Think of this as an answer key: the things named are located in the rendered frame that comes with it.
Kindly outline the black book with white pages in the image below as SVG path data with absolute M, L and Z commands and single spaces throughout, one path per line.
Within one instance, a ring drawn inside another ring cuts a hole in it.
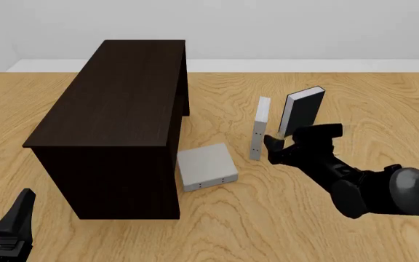
M 299 127 L 314 124 L 325 90 L 320 87 L 311 87 L 287 96 L 278 134 L 287 137 Z

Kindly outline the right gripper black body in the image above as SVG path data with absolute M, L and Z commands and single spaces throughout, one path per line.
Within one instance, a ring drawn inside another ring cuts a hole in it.
M 292 134 L 295 143 L 287 148 L 288 155 L 284 163 L 291 167 L 318 165 L 331 169 L 337 163 L 332 143 L 337 136 L 337 130 L 296 130 Z

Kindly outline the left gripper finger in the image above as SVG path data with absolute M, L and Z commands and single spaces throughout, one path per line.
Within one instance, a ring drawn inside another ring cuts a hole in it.
M 0 220 L 0 242 L 32 242 L 32 215 L 36 194 L 24 188 L 9 211 Z

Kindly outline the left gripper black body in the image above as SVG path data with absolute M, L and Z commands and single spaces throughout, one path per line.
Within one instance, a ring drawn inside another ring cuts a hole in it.
M 17 238 L 0 241 L 0 262 L 26 262 L 33 246 L 31 242 Z

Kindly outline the grey book with thick spine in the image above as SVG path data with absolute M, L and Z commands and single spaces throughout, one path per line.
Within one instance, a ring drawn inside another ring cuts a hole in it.
M 183 150 L 177 163 L 185 192 L 238 180 L 238 170 L 224 143 Z

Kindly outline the grey book with thin spine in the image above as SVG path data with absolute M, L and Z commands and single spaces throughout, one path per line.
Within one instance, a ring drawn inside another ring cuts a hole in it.
M 268 123 L 269 108 L 271 99 L 260 96 L 255 115 L 252 140 L 250 144 L 250 159 L 259 161 L 261 158 L 263 136 Z

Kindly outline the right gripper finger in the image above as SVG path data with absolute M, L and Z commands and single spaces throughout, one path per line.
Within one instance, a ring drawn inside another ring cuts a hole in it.
M 270 135 L 264 135 L 263 143 L 268 152 L 268 161 L 272 165 L 293 165 L 293 145 L 284 148 L 284 140 L 276 139 Z
M 293 138 L 338 138 L 343 136 L 342 124 L 319 124 L 297 128 Z

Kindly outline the dark brown wooden cabinet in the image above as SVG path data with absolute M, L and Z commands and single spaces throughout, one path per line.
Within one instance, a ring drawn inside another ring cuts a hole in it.
M 189 114 L 185 41 L 106 40 L 23 145 L 82 220 L 177 220 Z

